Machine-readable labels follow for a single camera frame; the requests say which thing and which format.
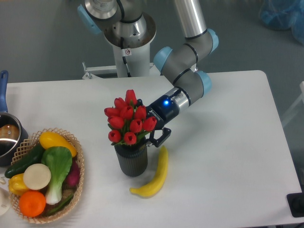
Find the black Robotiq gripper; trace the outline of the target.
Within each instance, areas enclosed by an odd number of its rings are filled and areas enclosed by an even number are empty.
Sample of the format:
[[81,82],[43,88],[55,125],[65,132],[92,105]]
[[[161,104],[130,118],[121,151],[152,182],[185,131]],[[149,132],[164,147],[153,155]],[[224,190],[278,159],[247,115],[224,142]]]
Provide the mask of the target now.
[[[135,109],[143,107],[142,99],[138,99]],[[173,95],[163,95],[149,106],[146,106],[146,114],[147,118],[155,117],[156,119],[155,128],[150,133],[146,145],[159,148],[171,135],[171,129],[164,126],[178,115],[178,105],[174,102]],[[154,138],[155,130],[160,129],[162,129],[161,136]]]

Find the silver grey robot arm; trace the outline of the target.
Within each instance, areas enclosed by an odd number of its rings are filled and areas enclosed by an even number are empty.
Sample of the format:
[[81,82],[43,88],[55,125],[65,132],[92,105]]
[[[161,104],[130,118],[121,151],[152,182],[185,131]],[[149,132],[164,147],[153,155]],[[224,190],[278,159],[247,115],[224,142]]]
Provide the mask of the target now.
[[164,47],[154,57],[154,65],[173,89],[146,107],[148,117],[156,118],[155,129],[162,130],[158,139],[154,138],[154,132],[150,133],[148,146],[159,147],[171,134],[165,125],[212,88],[210,77],[191,67],[218,47],[219,38],[206,27],[199,1],[175,0],[173,3],[186,41],[177,50]]

